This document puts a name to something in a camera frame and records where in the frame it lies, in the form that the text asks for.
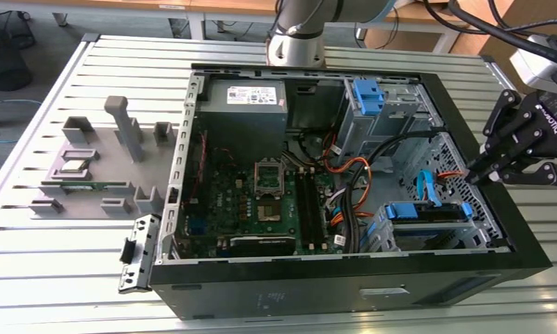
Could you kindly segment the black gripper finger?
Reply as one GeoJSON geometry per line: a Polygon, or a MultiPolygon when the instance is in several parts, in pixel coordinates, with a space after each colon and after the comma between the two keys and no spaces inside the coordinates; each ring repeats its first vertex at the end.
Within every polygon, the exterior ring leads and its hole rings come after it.
{"type": "Polygon", "coordinates": [[[494,168],[487,174],[487,179],[513,185],[557,186],[557,163],[551,160],[519,157],[505,166],[494,168]]]}
{"type": "Polygon", "coordinates": [[[514,90],[502,90],[482,129],[479,154],[466,165],[467,183],[533,184],[539,180],[534,173],[523,171],[537,163],[526,151],[543,137],[534,105],[531,94],[521,97],[514,90]]]}

